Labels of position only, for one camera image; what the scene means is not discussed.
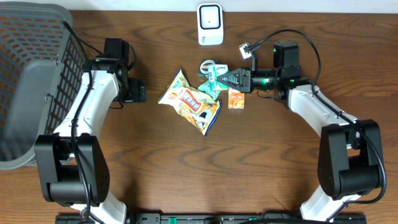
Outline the green tissue pack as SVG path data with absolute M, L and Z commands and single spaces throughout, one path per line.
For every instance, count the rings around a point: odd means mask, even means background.
M 212 64 L 208 67 L 208 81 L 211 91 L 224 91 L 228 86 L 218 81 L 218 77 L 228 73 L 228 66 L 224 64 Z

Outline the orange tissue pack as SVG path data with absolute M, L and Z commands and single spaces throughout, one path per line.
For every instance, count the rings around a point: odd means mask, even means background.
M 231 87 L 228 88 L 228 108 L 242 110 L 245 105 L 245 94 Z

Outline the teal snack pouch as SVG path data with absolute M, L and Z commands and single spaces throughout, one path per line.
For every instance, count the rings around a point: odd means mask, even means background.
M 202 83 L 198 90 L 205 92 L 209 96 L 211 96 L 214 100 L 216 100 L 221 93 L 221 91 L 228 90 L 228 86 L 224 85 L 218 81 L 210 82 L 207 80 L 205 83 Z

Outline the round green label snack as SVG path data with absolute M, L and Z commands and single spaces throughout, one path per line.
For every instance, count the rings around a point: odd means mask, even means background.
M 212 60 L 212 59 L 203 60 L 199 67 L 198 76 L 200 78 L 208 78 L 209 66 L 220 64 L 220 63 L 221 63 L 220 60 Z

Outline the yellow snack bag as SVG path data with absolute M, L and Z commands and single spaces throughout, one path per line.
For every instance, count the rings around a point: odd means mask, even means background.
M 170 105 L 187 121 L 207 136 L 220 114 L 222 101 L 215 101 L 210 95 L 191 87 L 179 69 L 158 104 Z

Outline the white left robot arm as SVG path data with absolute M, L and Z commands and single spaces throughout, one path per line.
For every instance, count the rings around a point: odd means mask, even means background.
M 98 137 L 111 103 L 146 101 L 143 80 L 121 59 L 92 58 L 64 120 L 34 144 L 44 199 L 80 211 L 87 223 L 128 223 L 127 205 L 109 190 L 109 168 Z

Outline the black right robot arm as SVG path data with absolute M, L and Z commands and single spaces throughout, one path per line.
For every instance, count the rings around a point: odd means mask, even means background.
M 386 170 L 379 125 L 345 113 L 303 77 L 295 41 L 275 42 L 272 69 L 257 67 L 256 46 L 244 43 L 239 49 L 252 65 L 220 75 L 217 81 L 242 93 L 272 90 L 276 101 L 302 117 L 320 137 L 320 185 L 300 206 L 300 216 L 332 222 L 344 207 L 361 203 L 360 197 L 374 189 L 381 190 L 376 197 L 380 200 L 386 190 Z

